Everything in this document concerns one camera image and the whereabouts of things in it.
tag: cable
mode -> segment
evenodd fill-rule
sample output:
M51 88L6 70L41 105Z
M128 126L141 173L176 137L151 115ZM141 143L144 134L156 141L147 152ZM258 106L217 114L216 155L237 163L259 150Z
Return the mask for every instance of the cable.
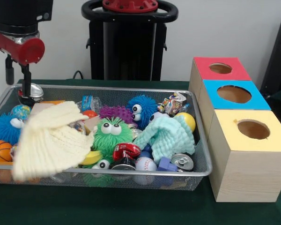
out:
M82 72L81 72L80 70L77 70L77 71L74 73L73 79L76 78L76 75L77 75L77 74L80 74L81 79L84 79L83 74L82 74Z

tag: plastic bottle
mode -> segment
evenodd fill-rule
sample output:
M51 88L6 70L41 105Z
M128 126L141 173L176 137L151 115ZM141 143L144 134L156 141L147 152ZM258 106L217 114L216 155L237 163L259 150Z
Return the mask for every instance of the plastic bottle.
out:
M189 107L190 105L186 103L181 109L179 109L179 113L187 113Z
M99 114L99 111L102 108L102 102L100 98L93 97L91 95L83 96L82 101L78 102L77 105L82 112L86 110L92 110L95 111L97 114Z

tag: stacked boxes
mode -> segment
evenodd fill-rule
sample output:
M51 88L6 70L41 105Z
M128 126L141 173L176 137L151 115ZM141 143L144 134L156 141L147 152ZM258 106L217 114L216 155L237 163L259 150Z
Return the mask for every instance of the stacked boxes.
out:
M281 191L281 123L237 58L194 58L217 202L275 202Z

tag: purple fuzzy toy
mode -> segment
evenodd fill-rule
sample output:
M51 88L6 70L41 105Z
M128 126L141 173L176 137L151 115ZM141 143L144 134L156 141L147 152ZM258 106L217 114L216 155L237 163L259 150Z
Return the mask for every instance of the purple fuzzy toy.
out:
M100 118L108 118L112 119L112 117L116 118L119 117L121 120L123 120L126 124L131 124L133 122L132 119L132 112L129 109L126 109L125 106L103 106L100 110Z

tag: wire mesh basket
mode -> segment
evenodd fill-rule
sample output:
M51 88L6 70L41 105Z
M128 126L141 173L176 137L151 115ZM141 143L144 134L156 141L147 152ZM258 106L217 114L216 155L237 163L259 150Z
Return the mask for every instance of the wire mesh basket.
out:
M33 179L23 183L14 181L11 176L12 163L0 164L0 183L6 184L34 184L49 186L72 187L109 187L109 188L144 188L193 191L204 176L212 171L212 164L203 125L195 96L189 91L179 90L146 90L120 89L103 87L78 87L41 85L44 90L44 101L67 100L79 102L82 96L99 97L103 105L127 105L128 101L137 95L147 95L162 102L173 92L183 94L190 104L188 113L196 120L194 131L195 153L191 156L194 162L192 172L160 172L160 171L125 171L70 168L62 173L42 179ZM18 90L20 85L5 90L0 97L0 115L9 113L12 108L20 104Z

